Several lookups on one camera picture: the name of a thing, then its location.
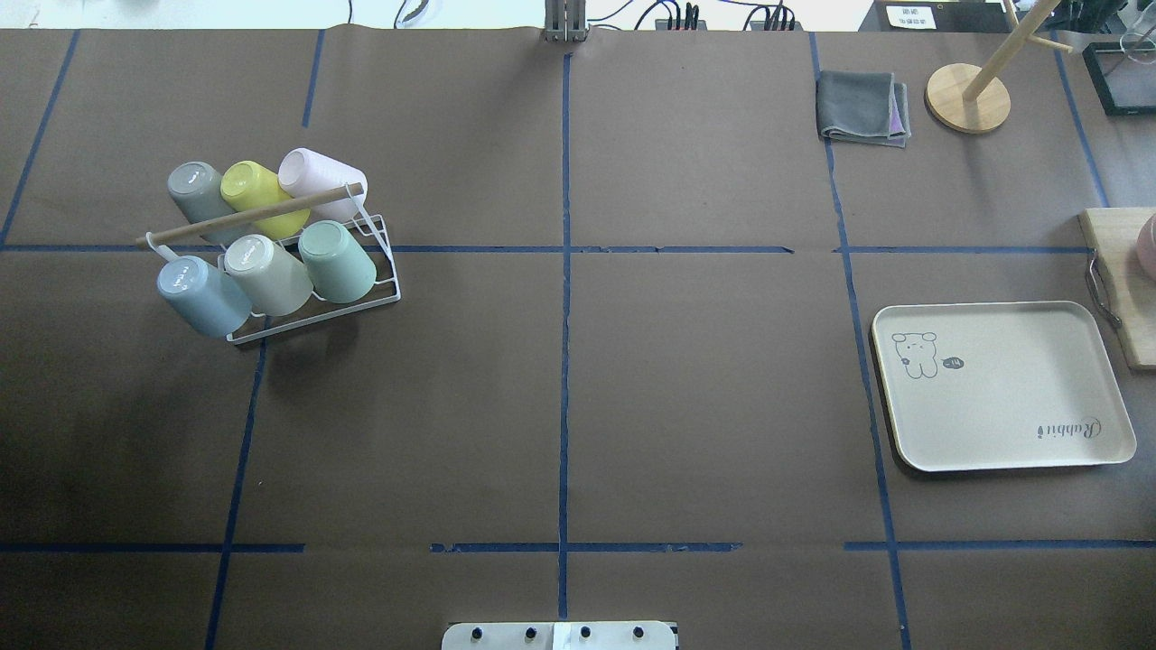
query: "wooden rod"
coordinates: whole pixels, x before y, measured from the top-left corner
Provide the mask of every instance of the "wooden rod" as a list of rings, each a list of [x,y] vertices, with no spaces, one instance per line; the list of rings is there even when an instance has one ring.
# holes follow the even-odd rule
[[[1020,24],[1020,19],[1015,15],[1015,5],[1011,3],[1011,0],[1003,0],[1003,17],[1011,25],[1011,29],[1015,29],[1015,25]]]
[[[357,195],[363,193],[364,191],[365,190],[362,187],[361,183],[350,183],[349,192],[346,192],[344,186],[334,187],[333,190],[326,190],[324,192],[318,192],[317,194],[310,194],[307,197],[298,197],[296,199],[289,199],[288,201],[281,201],[280,204],[261,206],[259,208],[246,209],[234,214],[227,214],[224,216],[218,216],[216,219],[209,219],[208,221],[201,221],[199,223],[190,223],[188,226],[181,226],[180,228],[173,228],[172,230],[162,230],[161,232],[154,232],[153,243],[171,244],[172,242],[176,242],[178,239],[185,239],[187,237],[199,237],[206,232],[213,232],[214,230],[231,228],[234,226],[242,226],[244,223],[252,223],[254,221],[260,221],[262,219],[269,219],[271,216],[289,214],[290,212],[297,212],[299,209],[311,208],[325,204],[332,204],[333,201],[348,199],[350,193]],[[138,249],[141,250],[149,249],[148,241],[144,237],[136,237],[135,244]]]
[[[964,102],[975,102],[976,98],[979,97],[979,94],[987,88],[987,84],[995,79],[995,75],[1000,74],[1003,66],[1008,65],[1011,57],[1015,57],[1016,52],[1018,52],[1020,49],[1023,47],[1023,44],[1028,42],[1028,37],[1031,36],[1031,34],[1036,31],[1039,25],[1044,24],[1044,20],[1051,15],[1052,9],[1054,9],[1059,3],[1060,0],[1039,0],[1036,2],[1036,6],[1032,7],[1031,10],[1028,12],[1028,15],[1020,21],[1020,24],[1015,27],[1015,30],[1013,30],[1011,34],[1003,39],[1000,49],[992,54],[991,59],[987,59],[987,62],[984,64],[983,69],[979,71],[976,79],[972,79],[971,83],[968,84],[968,88],[963,90]]]
[[[1064,43],[1057,43],[1057,42],[1050,40],[1047,38],[1040,38],[1038,36],[1036,36],[1035,34],[1032,34],[1031,36],[1028,37],[1028,43],[1035,43],[1036,45],[1043,45],[1044,47],[1051,47],[1052,50],[1059,50],[1060,52],[1064,52],[1065,54],[1070,54],[1072,52],[1076,51],[1076,49],[1073,47],[1073,46],[1070,46],[1070,45],[1065,45]]]

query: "round wooden base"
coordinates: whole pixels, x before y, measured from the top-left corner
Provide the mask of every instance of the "round wooden base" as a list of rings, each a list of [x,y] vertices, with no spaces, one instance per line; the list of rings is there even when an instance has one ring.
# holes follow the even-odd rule
[[[964,133],[987,133],[1003,124],[1011,112],[1011,97],[999,77],[984,88],[975,102],[963,101],[963,90],[979,74],[979,66],[951,64],[927,80],[927,109],[936,119]]]

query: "gray towel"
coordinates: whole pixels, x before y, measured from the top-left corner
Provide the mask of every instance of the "gray towel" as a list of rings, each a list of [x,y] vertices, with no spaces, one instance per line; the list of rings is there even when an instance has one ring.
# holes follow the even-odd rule
[[[905,147],[911,136],[907,86],[891,73],[820,72],[815,113],[832,140]]]

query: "yellow cup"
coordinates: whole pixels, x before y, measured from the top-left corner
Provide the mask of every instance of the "yellow cup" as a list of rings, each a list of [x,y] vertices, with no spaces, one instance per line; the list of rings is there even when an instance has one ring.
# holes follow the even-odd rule
[[[277,175],[253,161],[240,161],[221,177],[221,198],[240,212],[259,208],[292,197],[281,189]],[[309,209],[299,209],[257,222],[257,228],[271,239],[292,237],[309,221]]]

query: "cup rack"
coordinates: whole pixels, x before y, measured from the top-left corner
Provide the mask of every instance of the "cup rack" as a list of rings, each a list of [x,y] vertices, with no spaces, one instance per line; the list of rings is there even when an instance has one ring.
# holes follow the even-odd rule
[[[318,296],[314,291],[301,309],[288,316],[271,317],[264,313],[250,313],[249,320],[242,324],[236,332],[225,337],[227,341],[239,346],[273,334],[288,332],[375,306],[395,303],[401,300],[401,285],[398,280],[398,269],[393,260],[393,249],[390,245],[390,234],[385,227],[385,219],[380,214],[370,215],[365,212],[364,192],[360,183],[334,187],[333,190],[282,201],[272,206],[225,215],[220,219],[173,228],[163,232],[146,232],[135,243],[138,248],[153,249],[165,259],[175,259],[177,254],[164,244],[344,198],[351,199],[357,205],[358,215],[343,222],[342,226],[354,234],[354,238],[358,245],[373,259],[373,264],[377,266],[377,280],[373,282],[373,288],[361,300],[348,304],[339,305],[331,303]],[[296,253],[296,244],[299,237],[299,234],[294,235],[292,237],[277,241],[276,244],[299,259],[299,256]],[[216,266],[224,272],[225,246],[221,246],[221,249],[222,252],[217,256]]]

